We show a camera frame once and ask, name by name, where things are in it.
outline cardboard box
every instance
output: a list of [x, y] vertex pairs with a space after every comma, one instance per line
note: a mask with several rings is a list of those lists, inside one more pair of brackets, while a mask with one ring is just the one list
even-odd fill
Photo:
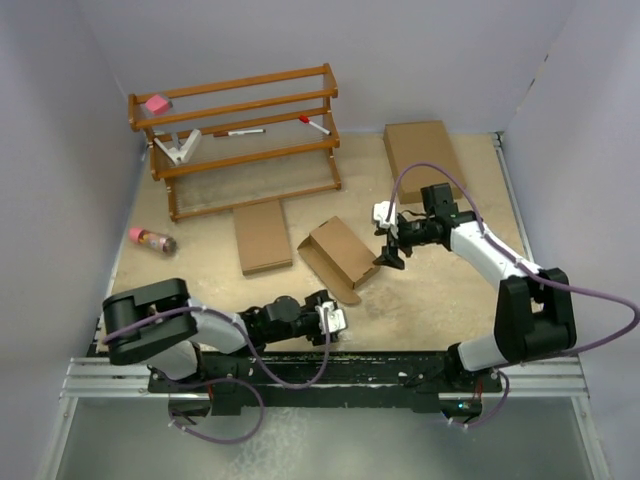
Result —
[[298, 246], [298, 253], [345, 305], [360, 303], [353, 290], [380, 269], [373, 265], [374, 253], [338, 217], [313, 230]]
[[293, 265], [279, 201], [234, 208], [233, 222], [243, 275]]
[[[384, 128], [384, 145], [391, 166], [394, 180], [409, 165], [416, 162], [434, 163], [445, 168], [464, 188], [466, 181], [460, 169], [458, 157], [444, 123], [418, 122], [386, 125]], [[443, 174], [432, 168], [417, 167], [408, 172], [398, 189], [400, 203], [422, 202], [420, 189], [436, 183], [450, 183]], [[451, 184], [454, 198], [462, 196], [462, 192]]]

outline open cardboard box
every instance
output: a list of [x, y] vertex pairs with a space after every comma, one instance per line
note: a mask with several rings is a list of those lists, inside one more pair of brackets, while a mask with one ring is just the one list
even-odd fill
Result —
[[380, 269], [373, 265], [375, 254], [338, 217], [313, 230], [298, 246], [298, 253], [345, 305], [360, 303], [354, 289]]

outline cylindrical can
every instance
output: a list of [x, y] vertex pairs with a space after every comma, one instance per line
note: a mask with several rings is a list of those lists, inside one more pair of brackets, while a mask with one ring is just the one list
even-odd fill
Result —
[[134, 243], [146, 245], [149, 248], [167, 255], [173, 255], [178, 248], [178, 244], [173, 237], [162, 233], [150, 232], [144, 228], [131, 228], [129, 230], [129, 238]]

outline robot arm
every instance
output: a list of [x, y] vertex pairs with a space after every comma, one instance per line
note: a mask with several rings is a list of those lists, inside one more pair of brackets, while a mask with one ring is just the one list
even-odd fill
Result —
[[[112, 333], [155, 313], [203, 304], [189, 296], [184, 280], [177, 278], [129, 290], [103, 302], [107, 333]], [[188, 312], [150, 324], [109, 342], [109, 359], [114, 365], [145, 362], [175, 381], [206, 376], [200, 344], [221, 353], [248, 356], [245, 336], [258, 351], [267, 344], [305, 336], [314, 345], [324, 342], [325, 325], [332, 342], [347, 328], [342, 309], [326, 290], [305, 299], [300, 305], [287, 296], [263, 307], [239, 313], [225, 313], [236, 326], [211, 315]]]
[[[448, 350], [450, 374], [475, 372], [520, 363], [571, 348], [576, 342], [573, 308], [568, 292], [542, 288], [517, 264], [491, 246], [486, 235], [511, 252], [518, 263], [544, 278], [568, 284], [562, 270], [542, 269], [527, 261], [493, 235], [480, 231], [473, 212], [459, 212], [449, 184], [421, 190], [424, 218], [407, 220], [389, 202], [376, 204], [373, 220], [377, 235], [386, 235], [382, 255], [374, 263], [404, 269], [399, 252], [407, 257], [413, 247], [431, 243], [468, 261], [498, 291], [494, 331], [484, 337], [452, 345]], [[532, 304], [541, 305], [534, 311]]]

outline marker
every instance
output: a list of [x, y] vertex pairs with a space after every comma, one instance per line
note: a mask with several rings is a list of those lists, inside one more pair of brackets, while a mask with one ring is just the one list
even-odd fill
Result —
[[309, 120], [309, 117], [307, 117], [306, 115], [300, 115], [300, 121], [302, 123], [306, 123], [308, 125], [311, 125], [312, 127], [320, 130], [322, 133], [324, 133], [325, 135], [331, 135], [331, 132], [329, 130], [327, 130], [324, 127], [321, 127], [320, 125], [318, 125], [316, 122], [312, 122], [311, 120]]
[[249, 135], [252, 133], [265, 133], [266, 130], [264, 128], [256, 128], [253, 130], [231, 130], [228, 132], [216, 132], [213, 134], [214, 137], [235, 137], [236, 135]]

